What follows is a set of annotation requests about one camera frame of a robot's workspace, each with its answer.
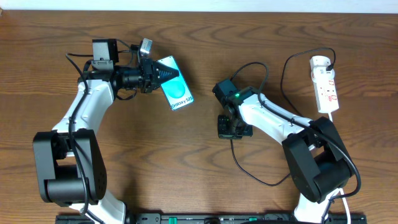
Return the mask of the white power strip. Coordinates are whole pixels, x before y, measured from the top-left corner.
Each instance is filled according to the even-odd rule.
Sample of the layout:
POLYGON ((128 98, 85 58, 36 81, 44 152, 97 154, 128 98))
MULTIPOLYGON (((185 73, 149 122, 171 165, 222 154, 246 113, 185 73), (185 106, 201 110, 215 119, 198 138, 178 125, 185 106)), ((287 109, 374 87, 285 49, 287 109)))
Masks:
POLYGON ((339 109, 335 80, 314 83, 315 98, 319 113, 329 114, 339 109))

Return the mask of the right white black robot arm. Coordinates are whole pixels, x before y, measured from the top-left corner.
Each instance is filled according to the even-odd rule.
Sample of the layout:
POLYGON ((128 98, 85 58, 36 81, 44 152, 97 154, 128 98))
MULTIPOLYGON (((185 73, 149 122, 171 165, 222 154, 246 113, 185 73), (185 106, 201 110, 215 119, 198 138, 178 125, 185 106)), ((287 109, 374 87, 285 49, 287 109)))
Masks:
POLYGON ((251 137, 258 128, 281 144, 289 176, 300 192, 294 218, 324 223, 332 201, 343 197, 341 189, 359 175, 333 122, 292 114, 251 86, 237 89, 230 79, 217 83, 212 92, 225 110, 218 116, 218 137, 251 137))

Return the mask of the blue screen Galaxy smartphone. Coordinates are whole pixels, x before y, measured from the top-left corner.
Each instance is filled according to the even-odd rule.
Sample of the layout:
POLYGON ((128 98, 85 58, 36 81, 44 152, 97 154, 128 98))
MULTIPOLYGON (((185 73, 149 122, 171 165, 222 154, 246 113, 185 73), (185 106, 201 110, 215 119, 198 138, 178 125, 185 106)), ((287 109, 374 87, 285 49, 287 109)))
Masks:
POLYGON ((194 97, 174 57, 168 56, 158 60, 158 62, 179 71, 179 76, 161 84, 165 98, 167 99, 171 110, 179 110, 184 106, 192 104, 194 102, 194 97))

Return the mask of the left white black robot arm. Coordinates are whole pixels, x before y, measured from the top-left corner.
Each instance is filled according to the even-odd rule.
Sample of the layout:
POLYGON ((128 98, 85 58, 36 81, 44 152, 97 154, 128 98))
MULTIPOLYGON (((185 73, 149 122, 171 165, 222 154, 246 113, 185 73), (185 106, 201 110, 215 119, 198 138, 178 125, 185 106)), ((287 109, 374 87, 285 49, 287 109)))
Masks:
POLYGON ((79 68, 78 92, 51 131, 32 141, 39 192, 46 203, 79 211, 94 223, 135 223, 127 205, 107 189, 107 173, 96 133, 121 89, 150 93, 178 77, 177 69, 149 57, 151 40, 130 45, 137 61, 119 65, 119 39, 94 39, 93 53, 79 68))

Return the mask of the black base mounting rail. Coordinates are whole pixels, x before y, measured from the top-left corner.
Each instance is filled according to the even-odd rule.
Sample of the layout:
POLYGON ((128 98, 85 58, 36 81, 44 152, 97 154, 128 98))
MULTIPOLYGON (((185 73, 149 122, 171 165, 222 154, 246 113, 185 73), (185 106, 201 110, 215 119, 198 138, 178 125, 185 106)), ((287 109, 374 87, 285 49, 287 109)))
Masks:
MULTIPOLYGON (((324 223, 347 223, 346 215, 329 214, 324 223)), ((293 215, 288 213, 268 213, 268 214, 250 214, 250 215, 161 215, 159 213, 140 213, 133 218, 127 218, 126 223, 137 224, 204 224, 204 223, 220 223, 220 224, 236 224, 236 223, 304 223, 297 221, 293 215)), ((72 224, 72 223, 96 223, 90 218, 79 215, 57 215, 55 217, 56 224, 72 224)), ((351 215, 351 223, 366 224, 368 223, 366 215, 351 215)))

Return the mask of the white USB charger plug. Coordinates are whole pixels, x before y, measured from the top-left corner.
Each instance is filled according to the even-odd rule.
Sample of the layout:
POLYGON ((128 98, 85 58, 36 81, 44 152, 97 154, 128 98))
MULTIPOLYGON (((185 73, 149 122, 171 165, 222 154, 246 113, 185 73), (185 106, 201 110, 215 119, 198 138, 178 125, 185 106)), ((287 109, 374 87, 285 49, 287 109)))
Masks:
POLYGON ((328 57, 322 55, 313 56, 310 59, 312 81, 320 83, 326 80, 333 80, 335 71, 331 66, 331 60, 328 57))

